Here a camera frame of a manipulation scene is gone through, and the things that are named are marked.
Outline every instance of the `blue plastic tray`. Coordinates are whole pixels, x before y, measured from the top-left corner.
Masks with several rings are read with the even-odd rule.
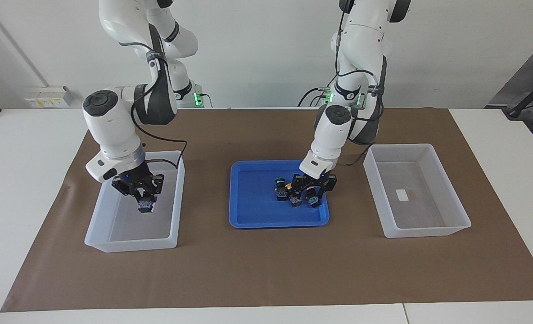
[[[236,228],[284,228],[323,226],[329,221],[326,195],[319,207],[306,200],[299,207],[277,201],[275,179],[293,180],[300,160],[240,161],[232,165],[229,222]]]

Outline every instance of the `table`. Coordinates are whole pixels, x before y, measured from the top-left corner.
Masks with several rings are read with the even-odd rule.
[[[506,211],[533,255],[533,136],[497,110],[452,109]],[[0,116],[0,307],[85,135],[79,110],[3,111]],[[326,307],[94,310],[0,314],[5,322],[521,323],[533,301]]]

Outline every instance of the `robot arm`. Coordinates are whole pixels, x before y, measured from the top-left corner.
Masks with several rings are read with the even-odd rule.
[[[314,141],[300,166],[307,176],[319,179],[335,168],[347,140],[359,145],[374,141],[383,108],[384,31],[389,22],[404,18],[409,4],[410,0],[340,1],[340,8],[349,15],[344,31],[333,37],[333,50],[340,45],[339,77],[332,85],[330,102],[320,108]],[[364,78],[369,88],[364,108],[357,108]]]
[[[172,85],[184,86],[178,90],[183,93],[196,88],[176,58],[196,53],[198,43],[176,23],[171,4],[171,0],[99,1],[100,24],[120,45],[132,47],[146,60],[152,82],[100,90],[83,103],[88,128],[100,144],[100,152],[87,163],[88,172],[99,182],[114,178],[113,186],[133,195],[141,212],[152,211],[163,178],[151,174],[135,122],[167,125],[178,106]]]

